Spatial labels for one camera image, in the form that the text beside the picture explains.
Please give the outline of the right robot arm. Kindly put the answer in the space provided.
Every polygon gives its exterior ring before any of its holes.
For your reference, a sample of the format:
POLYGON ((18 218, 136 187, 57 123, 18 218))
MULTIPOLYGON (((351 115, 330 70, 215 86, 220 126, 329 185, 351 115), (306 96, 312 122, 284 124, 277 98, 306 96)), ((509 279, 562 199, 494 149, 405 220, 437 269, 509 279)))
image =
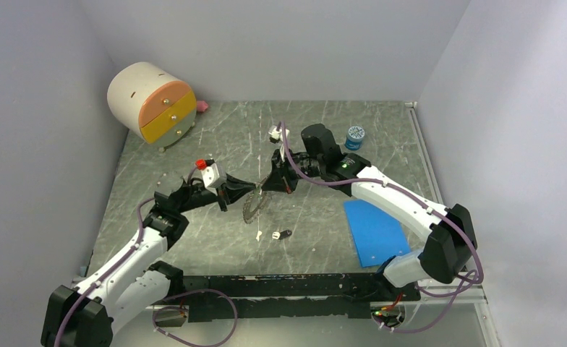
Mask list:
POLYGON ((302 130, 303 152, 291 151, 288 135, 283 122, 268 132, 280 148, 261 184, 264 192, 291 194, 300 180, 329 187, 387 213, 422 241, 421 249, 392 256, 380 266, 374 282, 380 298, 394 299, 404 286, 419 280, 449 284, 459 279, 471 285, 484 280, 472 218, 464 206, 446 207, 424 198, 388 178, 368 159, 343 152, 324 124, 302 130))

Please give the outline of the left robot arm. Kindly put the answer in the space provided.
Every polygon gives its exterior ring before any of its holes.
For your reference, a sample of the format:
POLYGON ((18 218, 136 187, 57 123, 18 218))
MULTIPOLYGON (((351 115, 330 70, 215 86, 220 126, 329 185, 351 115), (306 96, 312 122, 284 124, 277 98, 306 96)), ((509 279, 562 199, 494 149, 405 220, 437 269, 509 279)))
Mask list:
POLYGON ((42 346, 110 346, 114 336, 147 306, 178 302, 183 272, 161 261, 189 225, 184 213, 216 204, 222 211, 257 189, 253 182, 206 174, 186 180, 172 173, 158 179, 147 216, 105 265, 73 287, 49 297, 42 346))

